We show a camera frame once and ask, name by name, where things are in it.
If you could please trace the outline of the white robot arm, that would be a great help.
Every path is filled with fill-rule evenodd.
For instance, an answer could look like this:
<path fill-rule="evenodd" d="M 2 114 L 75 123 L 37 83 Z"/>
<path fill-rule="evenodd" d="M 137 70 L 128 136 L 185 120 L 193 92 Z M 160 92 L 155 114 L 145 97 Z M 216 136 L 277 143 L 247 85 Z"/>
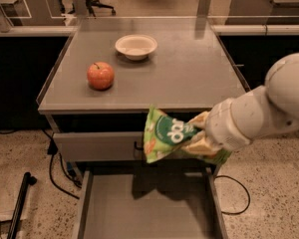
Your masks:
<path fill-rule="evenodd" d="M 264 85 L 215 105 L 190 123 L 200 132 L 183 150 L 195 155 L 234 151 L 262 136 L 299 130 L 299 53 L 278 60 Z"/>

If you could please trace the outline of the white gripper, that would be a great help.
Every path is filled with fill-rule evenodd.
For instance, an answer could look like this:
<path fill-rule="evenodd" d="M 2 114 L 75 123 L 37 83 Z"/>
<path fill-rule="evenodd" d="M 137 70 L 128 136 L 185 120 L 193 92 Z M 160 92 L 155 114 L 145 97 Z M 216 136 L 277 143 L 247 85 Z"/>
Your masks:
<path fill-rule="evenodd" d="M 195 127 L 205 129 L 196 134 L 181 148 L 194 155 L 212 156 L 221 148 L 238 150 L 251 143 L 237 127 L 231 112 L 233 99 L 227 99 L 214 106 L 210 113 L 202 112 L 189 121 Z"/>

